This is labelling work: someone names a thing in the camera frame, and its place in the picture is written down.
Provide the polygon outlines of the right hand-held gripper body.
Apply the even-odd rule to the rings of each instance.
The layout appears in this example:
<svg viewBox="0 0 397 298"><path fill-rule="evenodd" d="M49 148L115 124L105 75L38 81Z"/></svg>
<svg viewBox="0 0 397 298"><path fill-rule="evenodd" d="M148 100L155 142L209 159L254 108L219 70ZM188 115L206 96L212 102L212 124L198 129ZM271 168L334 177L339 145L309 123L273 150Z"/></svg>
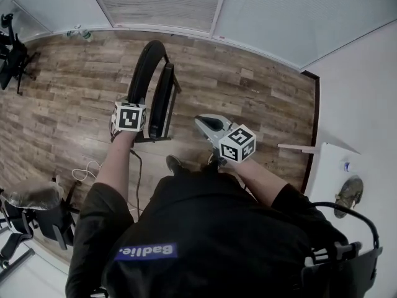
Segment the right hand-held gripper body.
<svg viewBox="0 0 397 298"><path fill-rule="evenodd" d="M225 129L211 131L208 139L222 165L229 161L242 163L256 151L256 134L243 124L232 123Z"/></svg>

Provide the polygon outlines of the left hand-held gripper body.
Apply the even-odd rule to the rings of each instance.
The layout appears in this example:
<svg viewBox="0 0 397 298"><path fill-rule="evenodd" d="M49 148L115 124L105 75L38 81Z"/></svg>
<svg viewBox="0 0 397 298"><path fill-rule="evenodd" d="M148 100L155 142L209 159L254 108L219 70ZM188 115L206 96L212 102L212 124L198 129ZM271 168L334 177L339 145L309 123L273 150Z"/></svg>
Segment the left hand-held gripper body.
<svg viewBox="0 0 397 298"><path fill-rule="evenodd" d="M116 102L111 123L118 131L141 132L146 122L146 108L144 104Z"/></svg>

